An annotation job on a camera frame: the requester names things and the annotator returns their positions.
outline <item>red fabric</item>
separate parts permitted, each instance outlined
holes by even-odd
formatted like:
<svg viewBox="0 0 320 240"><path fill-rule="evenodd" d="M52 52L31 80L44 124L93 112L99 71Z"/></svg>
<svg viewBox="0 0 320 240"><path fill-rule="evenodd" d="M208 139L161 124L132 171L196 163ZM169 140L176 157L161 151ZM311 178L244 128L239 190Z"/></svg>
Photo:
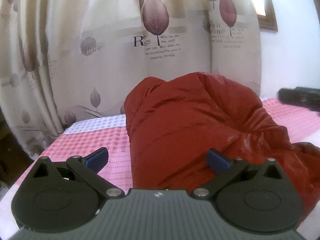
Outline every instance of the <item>red fabric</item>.
<svg viewBox="0 0 320 240"><path fill-rule="evenodd" d="M149 77L124 109L135 188L191 191L215 177L205 158L215 148L252 164L275 158L301 195L303 217L320 199L319 149L292 145L248 87L205 73Z"/></svg>

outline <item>ribbed gray surface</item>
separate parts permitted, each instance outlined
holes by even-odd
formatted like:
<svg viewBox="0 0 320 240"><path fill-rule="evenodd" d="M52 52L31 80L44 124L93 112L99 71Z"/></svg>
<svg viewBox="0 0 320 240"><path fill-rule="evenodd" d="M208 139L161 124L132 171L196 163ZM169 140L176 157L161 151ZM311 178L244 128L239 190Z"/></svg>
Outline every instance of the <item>ribbed gray surface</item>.
<svg viewBox="0 0 320 240"><path fill-rule="evenodd" d="M228 225L207 201L185 191L132 190L109 200L88 224L60 234L21 230L13 240L303 240L294 231L257 236Z"/></svg>

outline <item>leaf-patterned curtain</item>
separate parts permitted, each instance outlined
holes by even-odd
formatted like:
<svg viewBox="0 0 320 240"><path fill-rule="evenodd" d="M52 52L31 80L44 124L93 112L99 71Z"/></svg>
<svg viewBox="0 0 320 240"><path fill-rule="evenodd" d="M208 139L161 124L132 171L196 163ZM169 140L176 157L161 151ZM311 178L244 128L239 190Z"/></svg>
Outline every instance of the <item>leaf-patterned curtain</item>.
<svg viewBox="0 0 320 240"><path fill-rule="evenodd" d="M30 155L123 113L143 78L222 74L260 93L251 0L0 0L0 107Z"/></svg>

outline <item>checkered pattern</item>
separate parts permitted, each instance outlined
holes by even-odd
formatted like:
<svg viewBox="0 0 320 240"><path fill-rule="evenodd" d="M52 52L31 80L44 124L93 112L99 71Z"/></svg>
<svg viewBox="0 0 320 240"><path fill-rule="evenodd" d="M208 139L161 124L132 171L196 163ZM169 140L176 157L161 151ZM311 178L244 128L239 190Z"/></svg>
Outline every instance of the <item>checkered pattern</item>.
<svg viewBox="0 0 320 240"><path fill-rule="evenodd" d="M71 125L63 134L73 134L80 132L91 132L111 127L125 126L125 114L94 118L79 121Z"/></svg>
<svg viewBox="0 0 320 240"><path fill-rule="evenodd" d="M275 98L262 103L278 125L287 127L291 143L303 141L304 138L320 130L318 112L303 107L283 105Z"/></svg>
<svg viewBox="0 0 320 240"><path fill-rule="evenodd" d="M129 137L126 127L63 134L41 156L48 156L53 162L61 162L73 155L86 156L100 147L108 149L109 161L98 174L127 192L132 187L132 175ZM30 169L31 166L17 180L16 184L22 183Z"/></svg>

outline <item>window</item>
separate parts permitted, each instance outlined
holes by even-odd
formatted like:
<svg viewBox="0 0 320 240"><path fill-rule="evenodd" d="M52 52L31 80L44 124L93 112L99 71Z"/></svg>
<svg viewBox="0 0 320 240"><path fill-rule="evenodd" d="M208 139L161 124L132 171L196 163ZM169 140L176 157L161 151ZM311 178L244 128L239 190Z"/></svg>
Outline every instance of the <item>window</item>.
<svg viewBox="0 0 320 240"><path fill-rule="evenodd" d="M252 0L258 15L261 29L278 31L272 0Z"/></svg>

